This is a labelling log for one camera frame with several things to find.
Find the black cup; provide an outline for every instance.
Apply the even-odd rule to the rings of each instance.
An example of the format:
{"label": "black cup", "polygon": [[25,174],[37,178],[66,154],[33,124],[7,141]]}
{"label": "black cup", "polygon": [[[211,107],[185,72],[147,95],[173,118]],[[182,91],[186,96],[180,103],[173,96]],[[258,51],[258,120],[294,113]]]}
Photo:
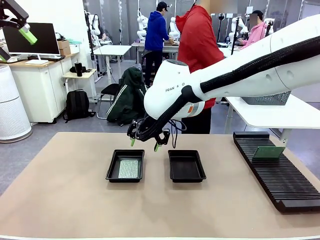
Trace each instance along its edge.
{"label": "black cup", "polygon": [[74,63],[75,72],[78,77],[82,77],[82,63],[81,62],[75,62]]}

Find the white robot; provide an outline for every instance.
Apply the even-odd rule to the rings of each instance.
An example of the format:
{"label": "white robot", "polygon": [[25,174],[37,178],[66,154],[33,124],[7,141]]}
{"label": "white robot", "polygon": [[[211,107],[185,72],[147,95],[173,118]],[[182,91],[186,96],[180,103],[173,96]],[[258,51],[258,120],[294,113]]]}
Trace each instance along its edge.
{"label": "white robot", "polygon": [[276,19],[274,18],[266,18],[264,19],[264,24],[268,27],[270,23],[270,30],[269,30],[269,35],[274,33],[274,22]]}
{"label": "white robot", "polygon": [[93,38],[93,44],[101,47],[101,44],[99,42],[99,35],[101,34],[99,29],[99,17],[97,14],[89,14],[89,22],[90,22],[90,32],[91,36]]}
{"label": "white robot", "polygon": [[175,17],[171,18],[170,29],[171,29],[171,32],[169,33],[169,36],[173,38],[174,41],[179,41],[180,31],[177,28]]}
{"label": "white robot", "polygon": [[148,117],[133,121],[127,135],[167,144],[160,135],[170,135],[163,130],[168,121],[198,115],[209,99],[268,96],[320,83],[319,22],[320,14],[304,18],[193,73],[183,62],[164,61],[144,96]]}
{"label": "white robot", "polygon": [[139,36],[140,43],[146,42],[146,35],[147,35],[147,28],[148,28],[148,18],[143,16],[140,12],[140,9],[138,9],[138,24],[139,24],[139,31],[136,32],[136,34]]}
{"label": "white robot", "polygon": [[241,34],[246,34],[248,33],[248,28],[246,27],[246,25],[244,24],[244,22],[242,21],[242,18],[241,16],[237,16],[237,17],[234,17],[232,18],[232,25],[231,25],[231,31],[230,34],[229,34],[229,38],[230,38],[230,43],[232,44],[234,42],[234,37],[238,37],[239,36],[239,33],[237,32],[236,33],[236,36],[235,36],[235,31],[236,31],[236,26],[237,26],[237,20],[239,19],[239,24],[238,26],[241,27],[241,31],[240,33]]}

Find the monitor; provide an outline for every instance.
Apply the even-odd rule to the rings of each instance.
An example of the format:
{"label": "monitor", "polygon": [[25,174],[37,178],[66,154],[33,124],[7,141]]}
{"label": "monitor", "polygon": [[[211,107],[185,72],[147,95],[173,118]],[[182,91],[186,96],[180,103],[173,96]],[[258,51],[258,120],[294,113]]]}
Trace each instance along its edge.
{"label": "monitor", "polygon": [[53,55],[60,51],[52,23],[28,23],[30,31],[37,38],[33,45],[13,27],[4,27],[4,38],[10,54]]}

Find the pink jacket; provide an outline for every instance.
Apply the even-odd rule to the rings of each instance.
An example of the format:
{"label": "pink jacket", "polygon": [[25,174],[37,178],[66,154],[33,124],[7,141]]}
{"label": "pink jacket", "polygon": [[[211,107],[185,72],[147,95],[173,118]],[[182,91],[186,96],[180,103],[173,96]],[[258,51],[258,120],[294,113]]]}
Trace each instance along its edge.
{"label": "pink jacket", "polygon": [[243,49],[263,39],[266,35],[267,24],[261,22],[251,29],[251,34],[248,40],[243,41]]}

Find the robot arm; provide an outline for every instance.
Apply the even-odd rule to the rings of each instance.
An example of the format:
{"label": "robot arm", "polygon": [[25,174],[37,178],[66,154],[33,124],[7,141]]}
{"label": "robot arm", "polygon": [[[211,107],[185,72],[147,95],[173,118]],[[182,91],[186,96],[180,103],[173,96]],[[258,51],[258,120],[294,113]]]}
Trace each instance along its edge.
{"label": "robot arm", "polygon": [[139,36],[140,43],[144,43],[146,40],[147,35],[147,28],[148,28],[148,18],[141,14],[140,9],[138,9],[138,24],[139,24],[139,31],[136,34]]}
{"label": "robot arm", "polygon": [[267,36],[274,33],[274,18],[266,18],[264,19],[264,23],[267,25],[267,28],[265,30],[265,33]]}
{"label": "robot arm", "polygon": [[180,31],[177,28],[175,17],[171,18],[170,29],[171,29],[171,32],[169,33],[169,36],[173,38],[173,40],[178,41],[180,38]]}
{"label": "robot arm", "polygon": [[99,28],[99,17],[97,14],[89,14],[88,19],[90,23],[90,33],[93,37],[94,44],[100,47],[101,44],[99,42],[99,35],[101,34],[101,32]]}
{"label": "robot arm", "polygon": [[[15,18],[5,14],[5,10],[11,11]],[[28,13],[17,4],[14,0],[0,1],[0,29],[4,27],[12,27],[18,29],[19,32],[27,39],[30,44],[37,42],[36,37],[30,32],[30,26],[27,23]],[[0,48],[0,59],[6,61],[10,56]]]}
{"label": "robot arm", "polygon": [[[320,82],[320,14],[293,23],[212,66],[190,74],[186,64],[167,60],[144,97],[149,115],[128,136],[156,138],[171,119],[192,117],[216,97],[259,97]],[[296,29],[302,34],[296,36]]]}
{"label": "robot arm", "polygon": [[248,33],[248,28],[246,27],[246,25],[244,24],[244,22],[242,21],[242,18],[240,16],[234,17],[232,18],[232,25],[231,25],[231,31],[229,34],[229,38],[230,38],[230,43],[234,42],[234,37],[238,37],[238,33],[236,32],[236,26],[237,26],[237,20],[239,19],[239,24],[238,26],[241,27],[241,34],[246,34]]}

